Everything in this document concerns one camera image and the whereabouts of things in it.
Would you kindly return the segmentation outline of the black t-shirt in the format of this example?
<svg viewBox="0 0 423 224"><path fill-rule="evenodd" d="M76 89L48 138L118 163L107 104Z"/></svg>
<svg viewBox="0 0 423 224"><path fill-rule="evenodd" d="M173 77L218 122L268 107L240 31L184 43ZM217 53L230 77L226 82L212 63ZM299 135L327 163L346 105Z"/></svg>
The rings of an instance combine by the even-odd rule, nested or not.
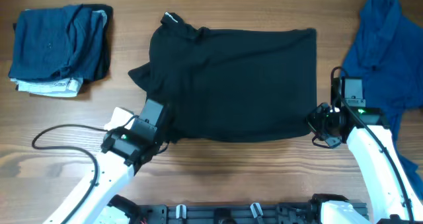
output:
<svg viewBox="0 0 423 224"><path fill-rule="evenodd" d="M170 141L302 137L317 105L317 32L194 28L166 13L149 61L128 74L148 98L171 107Z"/></svg>

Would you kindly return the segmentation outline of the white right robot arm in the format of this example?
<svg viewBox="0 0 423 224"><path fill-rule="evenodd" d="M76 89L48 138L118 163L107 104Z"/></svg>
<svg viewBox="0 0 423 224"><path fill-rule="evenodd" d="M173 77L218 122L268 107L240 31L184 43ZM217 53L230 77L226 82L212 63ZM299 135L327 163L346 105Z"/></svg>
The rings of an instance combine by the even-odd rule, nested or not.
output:
<svg viewBox="0 0 423 224"><path fill-rule="evenodd" d="M322 103L305 120L319 147L347 145L364 178L374 223L422 222L422 202L403 170L380 109Z"/></svg>

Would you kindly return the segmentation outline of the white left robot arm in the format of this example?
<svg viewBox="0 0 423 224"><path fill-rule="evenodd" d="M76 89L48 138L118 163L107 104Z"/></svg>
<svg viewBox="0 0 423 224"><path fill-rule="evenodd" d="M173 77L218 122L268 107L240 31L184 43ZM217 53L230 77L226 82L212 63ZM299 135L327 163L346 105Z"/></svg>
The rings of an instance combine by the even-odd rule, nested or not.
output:
<svg viewBox="0 0 423 224"><path fill-rule="evenodd" d="M138 115L116 107L104 125L93 168L45 223L95 223L112 198L160 153L170 117L169 105L151 99Z"/></svg>

